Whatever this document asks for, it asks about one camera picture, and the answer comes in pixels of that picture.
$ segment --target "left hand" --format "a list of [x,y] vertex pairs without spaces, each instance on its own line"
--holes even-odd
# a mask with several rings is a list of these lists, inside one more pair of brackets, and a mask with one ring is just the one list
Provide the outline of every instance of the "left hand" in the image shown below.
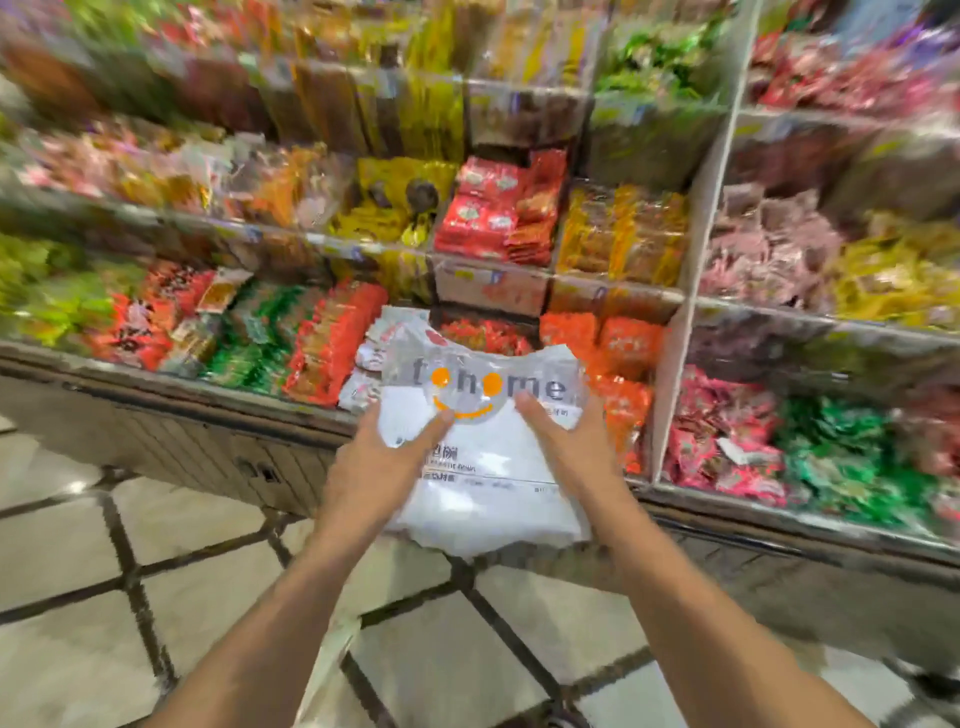
[[352,524],[379,532],[400,509],[420,477],[423,463],[454,422],[450,410],[433,418],[417,437],[399,448],[383,442],[376,423],[380,405],[374,403],[360,418],[353,440],[337,450],[326,477],[320,522]]

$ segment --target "hand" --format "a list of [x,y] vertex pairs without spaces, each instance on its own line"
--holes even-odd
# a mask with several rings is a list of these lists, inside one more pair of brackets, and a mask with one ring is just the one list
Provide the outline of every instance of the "hand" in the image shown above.
[[599,397],[589,396],[580,421],[572,429],[555,423],[543,405],[527,392],[516,395],[514,403],[537,435],[550,472],[568,496],[586,506],[584,501],[590,496],[626,490]]
[[389,448],[376,429],[379,416],[379,403],[372,404],[360,418],[356,437],[337,450],[318,521],[347,522],[375,535],[406,502],[427,456],[454,422],[453,412],[446,410],[416,440]]

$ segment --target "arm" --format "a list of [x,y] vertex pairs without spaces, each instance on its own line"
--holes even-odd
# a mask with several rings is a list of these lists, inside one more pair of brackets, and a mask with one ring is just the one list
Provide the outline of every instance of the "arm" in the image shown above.
[[344,582],[406,501],[453,421],[388,448],[378,408],[337,450],[313,535],[290,568],[200,661],[145,728],[290,728]]
[[873,725],[690,563],[631,495],[591,398],[565,430],[533,398],[517,409],[550,469],[577,499],[613,561],[690,728]]

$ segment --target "right hand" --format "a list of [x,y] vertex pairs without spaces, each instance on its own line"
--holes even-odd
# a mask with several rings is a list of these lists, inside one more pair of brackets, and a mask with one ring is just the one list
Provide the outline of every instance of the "right hand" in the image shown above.
[[514,403],[537,436],[550,472],[568,496],[584,504],[590,496],[626,490],[599,397],[589,396],[580,421],[572,429],[555,423],[543,405],[526,392],[516,395]]

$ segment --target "orange smiley face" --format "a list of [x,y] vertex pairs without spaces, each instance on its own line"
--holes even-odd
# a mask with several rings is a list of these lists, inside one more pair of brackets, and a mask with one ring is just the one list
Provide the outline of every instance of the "orange smiley face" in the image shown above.
[[[450,370],[446,367],[437,367],[437,369],[433,371],[433,374],[430,375],[430,383],[438,390],[445,389],[450,383]],[[503,391],[503,377],[497,372],[490,372],[485,375],[483,379],[481,379],[481,384],[483,396],[487,400],[492,400]],[[433,396],[433,403],[437,409],[441,411],[451,409],[448,404],[441,402],[437,395]],[[491,412],[493,412],[493,402],[488,401],[484,406],[473,412],[454,412],[454,416],[457,420],[476,420]]]

